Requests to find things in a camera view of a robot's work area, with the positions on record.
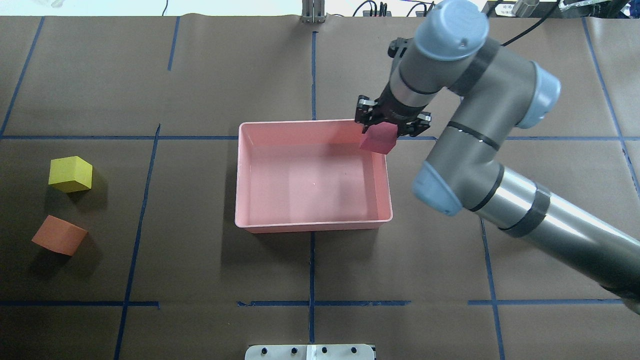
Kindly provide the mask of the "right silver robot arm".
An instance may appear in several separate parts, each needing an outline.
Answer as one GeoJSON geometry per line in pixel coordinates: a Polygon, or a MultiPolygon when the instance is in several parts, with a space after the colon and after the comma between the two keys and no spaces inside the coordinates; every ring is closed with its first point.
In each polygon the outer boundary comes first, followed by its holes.
{"type": "Polygon", "coordinates": [[[503,166],[496,155],[514,128],[537,125],[558,102],[557,77],[489,37],[489,19],[468,0],[443,0],[412,38],[388,46],[390,76],[376,99],[360,95],[354,120],[361,148],[388,153],[372,139],[416,137],[431,125],[426,107],[443,89],[461,97],[421,164],[412,191],[435,210],[462,209],[597,282],[639,312],[639,241],[503,166]]]}

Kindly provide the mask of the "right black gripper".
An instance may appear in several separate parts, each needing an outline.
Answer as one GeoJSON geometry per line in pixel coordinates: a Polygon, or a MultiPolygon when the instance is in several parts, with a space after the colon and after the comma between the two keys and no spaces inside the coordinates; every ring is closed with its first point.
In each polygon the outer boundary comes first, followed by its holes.
{"type": "Polygon", "coordinates": [[[390,123],[398,125],[398,138],[418,137],[432,125],[432,114],[422,112],[430,101],[428,96],[426,100],[421,100],[421,104],[407,105],[395,97],[390,85],[386,85],[377,100],[368,96],[358,97],[354,121],[362,125],[361,134],[366,134],[372,125],[390,123]]]}

